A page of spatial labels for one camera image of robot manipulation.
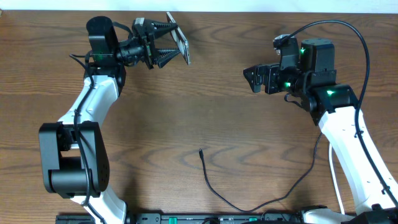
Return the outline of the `black Samsung flip phone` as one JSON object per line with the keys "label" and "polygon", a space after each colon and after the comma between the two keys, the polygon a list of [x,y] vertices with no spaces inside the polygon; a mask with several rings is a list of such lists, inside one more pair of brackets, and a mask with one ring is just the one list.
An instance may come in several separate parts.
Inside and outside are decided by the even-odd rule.
{"label": "black Samsung flip phone", "polygon": [[189,42],[185,37],[184,33],[182,32],[181,28],[179,27],[179,25],[177,25],[176,29],[170,32],[170,35],[172,36],[174,42],[176,43],[187,65],[190,65],[191,60],[190,60]]}

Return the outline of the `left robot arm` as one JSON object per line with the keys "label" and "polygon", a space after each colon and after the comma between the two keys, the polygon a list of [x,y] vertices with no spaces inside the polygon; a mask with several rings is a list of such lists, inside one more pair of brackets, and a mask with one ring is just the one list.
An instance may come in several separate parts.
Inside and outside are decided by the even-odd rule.
{"label": "left robot arm", "polygon": [[83,89],[72,107],[56,122],[39,129],[42,175],[46,191],[78,203],[83,215],[58,215],[57,223],[135,223],[136,217],[109,184],[110,168],[101,126],[121,96],[126,69],[139,62],[164,67],[177,55],[189,57],[188,41],[175,19],[143,17],[116,35],[119,23],[97,16],[86,24],[91,50],[74,55],[84,69]]}

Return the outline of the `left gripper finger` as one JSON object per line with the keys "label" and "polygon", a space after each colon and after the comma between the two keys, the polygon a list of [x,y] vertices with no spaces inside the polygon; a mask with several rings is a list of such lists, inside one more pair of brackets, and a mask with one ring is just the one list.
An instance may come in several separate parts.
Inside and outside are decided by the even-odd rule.
{"label": "left gripper finger", "polygon": [[154,59],[159,68],[163,68],[174,57],[180,54],[179,49],[156,49],[157,56]]}
{"label": "left gripper finger", "polygon": [[150,40],[158,39],[159,37],[162,37],[178,27],[177,23],[175,22],[150,21],[149,23]]}

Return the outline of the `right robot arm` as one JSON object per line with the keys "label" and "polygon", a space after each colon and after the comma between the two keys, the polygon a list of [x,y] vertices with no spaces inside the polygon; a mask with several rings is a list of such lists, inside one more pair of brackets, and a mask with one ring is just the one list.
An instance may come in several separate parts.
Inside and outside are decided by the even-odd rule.
{"label": "right robot arm", "polygon": [[397,206],[384,191],[379,178],[397,196],[397,182],[388,171],[366,128],[363,115],[354,122],[358,99],[349,85],[336,83],[335,48],[328,39],[291,37],[274,48],[280,62],[260,64],[243,70],[255,93],[286,91],[299,97],[299,107],[310,113],[313,122],[330,142],[349,183],[356,216],[336,213],[328,208],[309,208],[300,212],[304,223],[397,223]]}

